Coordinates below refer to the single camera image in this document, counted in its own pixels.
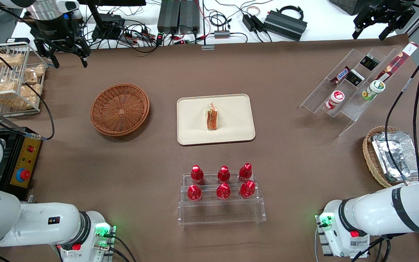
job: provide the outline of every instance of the red bottle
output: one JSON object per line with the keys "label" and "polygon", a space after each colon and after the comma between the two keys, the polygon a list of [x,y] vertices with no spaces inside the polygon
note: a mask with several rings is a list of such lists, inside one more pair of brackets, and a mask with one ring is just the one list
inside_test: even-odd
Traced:
{"label": "red bottle", "polygon": [[251,197],[255,193],[255,183],[251,180],[243,183],[240,186],[239,190],[239,196],[241,196],[243,199],[247,199]]}
{"label": "red bottle", "polygon": [[219,200],[226,200],[231,196],[231,188],[228,184],[222,183],[216,189],[216,196]]}
{"label": "red bottle", "polygon": [[192,167],[192,171],[190,173],[192,181],[194,184],[198,186],[203,186],[205,184],[205,178],[203,177],[203,170],[197,165]]}
{"label": "red bottle", "polygon": [[229,168],[226,166],[221,166],[221,169],[218,172],[219,184],[229,183],[230,178],[231,178],[231,173],[229,173]]}
{"label": "red bottle", "polygon": [[253,171],[251,171],[251,164],[246,163],[240,168],[237,180],[240,183],[247,182],[250,180],[251,174],[253,174]]}
{"label": "red bottle", "polygon": [[203,198],[201,189],[194,184],[188,187],[187,196],[191,201],[200,201]]}

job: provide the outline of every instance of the foil container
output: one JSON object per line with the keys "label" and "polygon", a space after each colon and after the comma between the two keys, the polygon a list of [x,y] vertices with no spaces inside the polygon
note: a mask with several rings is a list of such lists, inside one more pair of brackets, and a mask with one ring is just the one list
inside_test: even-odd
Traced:
{"label": "foil container", "polygon": [[405,132],[388,132],[387,140],[391,151],[387,149],[384,133],[371,136],[371,143],[384,173],[384,178],[391,183],[399,183],[404,180],[392,162],[392,155],[404,177],[409,181],[418,181],[417,163],[419,164],[419,161],[416,161],[415,148],[410,135]]}

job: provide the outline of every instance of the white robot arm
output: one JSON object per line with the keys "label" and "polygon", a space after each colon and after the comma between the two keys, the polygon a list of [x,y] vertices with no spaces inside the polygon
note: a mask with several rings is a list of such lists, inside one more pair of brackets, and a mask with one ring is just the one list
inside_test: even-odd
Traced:
{"label": "white robot arm", "polygon": [[354,257],[369,244],[371,235],[419,233],[419,183],[398,184],[353,199],[333,200],[316,221],[334,256]]}
{"label": "white robot arm", "polygon": [[[0,163],[2,152],[0,142]],[[65,262],[103,262],[110,241],[104,234],[114,230],[98,212],[63,203],[21,203],[0,191],[0,247],[57,245]]]}

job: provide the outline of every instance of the red emergency stop button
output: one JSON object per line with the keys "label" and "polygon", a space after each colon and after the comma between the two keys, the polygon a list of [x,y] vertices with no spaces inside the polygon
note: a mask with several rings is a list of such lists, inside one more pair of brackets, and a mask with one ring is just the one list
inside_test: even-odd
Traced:
{"label": "red emergency stop button", "polygon": [[359,237],[360,233],[358,233],[357,231],[352,231],[350,232],[351,237]]}
{"label": "red emergency stop button", "polygon": [[24,169],[20,172],[20,178],[22,180],[27,180],[30,178],[30,170]]}

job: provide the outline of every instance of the yellow control panel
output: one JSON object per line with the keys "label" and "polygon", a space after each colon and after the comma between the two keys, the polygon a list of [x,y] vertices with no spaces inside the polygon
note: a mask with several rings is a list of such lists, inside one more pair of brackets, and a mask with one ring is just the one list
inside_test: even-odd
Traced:
{"label": "yellow control panel", "polygon": [[28,188],[28,182],[32,178],[35,160],[40,151],[41,141],[25,138],[22,149],[17,159],[10,184]]}

